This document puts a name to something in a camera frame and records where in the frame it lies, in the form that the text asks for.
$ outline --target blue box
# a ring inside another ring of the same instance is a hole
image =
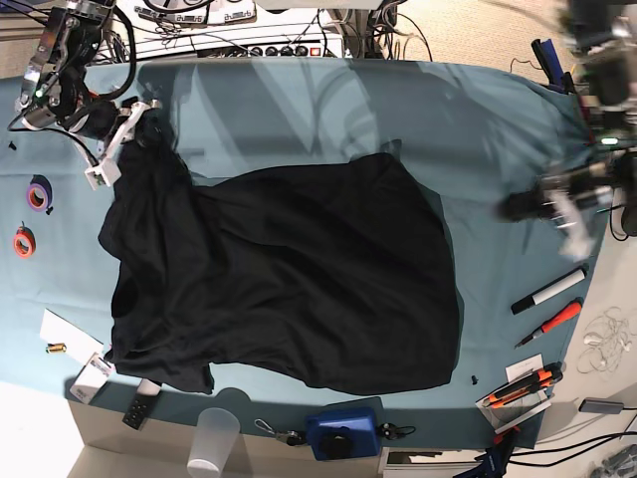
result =
[[[306,417],[306,433],[308,444],[312,447],[317,461],[330,458],[321,444],[338,435],[342,442],[351,447],[347,458],[364,458],[378,456],[380,441],[376,435],[376,415],[369,407],[351,410],[325,411],[318,415]]]

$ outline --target paper sheet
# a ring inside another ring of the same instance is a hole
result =
[[[44,311],[40,338],[47,344],[66,345],[67,354],[82,365],[104,351],[104,344],[49,310]]]
[[[100,358],[99,354],[94,354],[69,391],[82,403],[89,404],[111,373],[112,368]]]
[[[544,363],[541,360],[541,354],[538,354],[531,358],[527,358],[526,360],[519,361],[518,363],[509,365],[506,368],[507,380],[509,381],[509,383],[511,383],[518,378],[528,375],[532,371],[539,370],[543,366]]]

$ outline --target tape roll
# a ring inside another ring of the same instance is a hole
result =
[[[13,249],[23,259],[28,259],[36,252],[36,238],[28,227],[21,227],[13,238]]]
[[[27,202],[29,207],[36,212],[46,211],[53,204],[53,188],[49,179],[36,175],[31,179],[27,189]]]

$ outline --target red tape roll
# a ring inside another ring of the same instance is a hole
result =
[[[23,259],[28,259],[36,252],[36,238],[28,227],[21,227],[13,238],[13,249]]]

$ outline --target blue container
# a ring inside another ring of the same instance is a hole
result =
[[[308,444],[317,461],[378,456],[380,441],[376,435],[376,416],[368,407],[351,410],[325,411],[306,417]],[[335,446],[347,456],[330,457],[327,451]]]

